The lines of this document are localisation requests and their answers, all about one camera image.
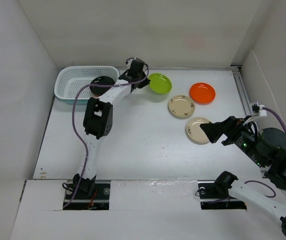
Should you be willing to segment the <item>green plate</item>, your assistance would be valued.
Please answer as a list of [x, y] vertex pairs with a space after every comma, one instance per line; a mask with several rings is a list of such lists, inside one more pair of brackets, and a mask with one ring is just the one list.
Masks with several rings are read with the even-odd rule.
[[148, 79], [150, 89], [157, 94], [165, 95], [172, 90], [171, 80], [161, 73], [152, 73]]

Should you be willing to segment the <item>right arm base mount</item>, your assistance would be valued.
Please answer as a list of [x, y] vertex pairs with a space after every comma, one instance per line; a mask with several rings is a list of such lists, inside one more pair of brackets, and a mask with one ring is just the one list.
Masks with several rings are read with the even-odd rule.
[[246, 204], [225, 193], [220, 194], [214, 186], [214, 180], [200, 180], [195, 196], [200, 200], [202, 210], [246, 210]]

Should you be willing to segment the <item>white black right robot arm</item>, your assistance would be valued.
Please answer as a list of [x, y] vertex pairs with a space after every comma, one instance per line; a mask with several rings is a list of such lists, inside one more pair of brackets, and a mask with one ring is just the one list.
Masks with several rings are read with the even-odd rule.
[[[212, 144], [225, 135], [223, 146], [235, 145], [258, 167], [268, 167], [264, 176], [276, 188], [286, 191], [285, 132], [270, 127], [259, 133], [253, 122], [234, 116], [222, 122], [202, 123], [200, 128]], [[266, 216], [276, 221], [286, 237], [286, 205], [256, 192], [228, 171], [223, 171], [212, 183], [212, 187], [220, 197], [235, 198], [257, 207]]]

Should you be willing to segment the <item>beige plate with symbols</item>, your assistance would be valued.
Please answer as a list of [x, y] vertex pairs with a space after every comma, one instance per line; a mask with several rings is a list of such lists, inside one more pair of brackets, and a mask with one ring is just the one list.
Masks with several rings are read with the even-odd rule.
[[194, 101], [186, 95], [176, 95], [168, 102], [168, 109], [172, 115], [178, 118], [189, 118], [195, 112]]

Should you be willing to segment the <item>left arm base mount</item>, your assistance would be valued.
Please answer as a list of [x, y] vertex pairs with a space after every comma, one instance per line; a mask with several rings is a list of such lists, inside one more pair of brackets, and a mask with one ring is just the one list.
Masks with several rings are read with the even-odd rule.
[[91, 196], [86, 193], [78, 191], [74, 199], [67, 206], [66, 204], [72, 199], [73, 196], [73, 184], [63, 183], [63, 189], [65, 190], [63, 200], [63, 210], [89, 210], [89, 211], [105, 211], [109, 210], [110, 205], [110, 193], [111, 182], [99, 181], [95, 183], [95, 189]]

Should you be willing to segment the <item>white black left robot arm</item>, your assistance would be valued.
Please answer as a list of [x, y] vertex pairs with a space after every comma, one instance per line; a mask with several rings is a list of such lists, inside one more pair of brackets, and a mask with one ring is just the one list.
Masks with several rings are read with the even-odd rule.
[[127, 70], [117, 80], [108, 76], [97, 77], [76, 94], [73, 111], [75, 111], [77, 100], [83, 90], [90, 88], [101, 91], [97, 94], [97, 98], [91, 97], [87, 101], [83, 118], [85, 137], [81, 137], [77, 132], [75, 114], [72, 114], [72, 127], [85, 147], [85, 159], [72, 179], [73, 195], [80, 194], [81, 197], [87, 199], [94, 194], [100, 146], [112, 130], [114, 106], [136, 88], [141, 89], [150, 83], [148, 79], [149, 66], [143, 60], [132, 57], [125, 63]]

